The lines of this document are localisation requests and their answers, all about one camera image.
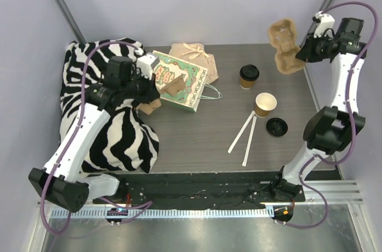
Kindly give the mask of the brown paper coffee cup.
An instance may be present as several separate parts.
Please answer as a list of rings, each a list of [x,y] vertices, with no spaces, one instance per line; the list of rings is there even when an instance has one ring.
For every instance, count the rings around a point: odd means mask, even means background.
[[[247,79],[243,79],[243,78],[240,78],[239,79],[239,84],[241,86],[241,88],[243,88],[244,90],[250,90],[252,89],[252,87],[254,86],[254,84],[256,83],[256,79],[255,80],[247,80]]]

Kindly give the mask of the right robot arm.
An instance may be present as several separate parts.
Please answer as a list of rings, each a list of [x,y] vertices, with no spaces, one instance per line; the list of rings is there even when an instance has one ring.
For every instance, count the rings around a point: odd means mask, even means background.
[[[355,137],[365,126],[356,100],[367,52],[367,44],[360,41],[363,20],[343,18],[336,31],[332,28],[335,20],[327,13],[316,13],[313,21],[315,31],[307,34],[295,56],[306,63],[330,60],[331,101],[307,123],[302,148],[266,188],[276,202],[296,200],[303,193],[303,180],[320,162],[337,165],[329,157],[345,148],[352,150]]]

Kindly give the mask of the brown cardboard cup carrier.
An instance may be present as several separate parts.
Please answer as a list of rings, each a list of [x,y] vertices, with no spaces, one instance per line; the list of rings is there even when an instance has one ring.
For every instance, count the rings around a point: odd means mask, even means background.
[[[290,75],[305,67],[305,62],[295,57],[300,47],[296,43],[297,30],[292,19],[282,19],[273,23],[267,34],[271,46],[276,49],[275,63],[281,74]]]

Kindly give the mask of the black plastic cup lid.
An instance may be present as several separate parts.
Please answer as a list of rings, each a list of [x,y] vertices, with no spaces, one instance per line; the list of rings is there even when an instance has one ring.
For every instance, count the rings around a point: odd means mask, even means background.
[[[241,67],[239,75],[245,81],[256,81],[260,76],[260,71],[255,65],[247,64]]]

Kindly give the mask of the green illustrated paper bag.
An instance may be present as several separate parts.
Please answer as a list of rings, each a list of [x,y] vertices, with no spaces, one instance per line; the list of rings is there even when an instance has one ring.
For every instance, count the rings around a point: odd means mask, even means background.
[[[196,112],[202,99],[213,99],[202,95],[207,86],[207,68],[156,50],[153,54],[159,59],[153,72],[162,100]]]

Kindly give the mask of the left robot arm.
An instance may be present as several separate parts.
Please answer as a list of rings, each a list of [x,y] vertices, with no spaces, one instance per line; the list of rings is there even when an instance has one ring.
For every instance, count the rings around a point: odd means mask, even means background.
[[[153,72],[158,63],[159,59],[151,53],[136,61],[112,57],[101,81],[81,93],[77,117],[56,153],[42,169],[33,168],[29,173],[28,179],[42,201],[75,213],[87,201],[101,196],[115,204],[126,199],[127,189],[118,178],[110,174],[83,178],[79,171],[97,135],[118,106],[125,100],[149,103],[159,97]]]

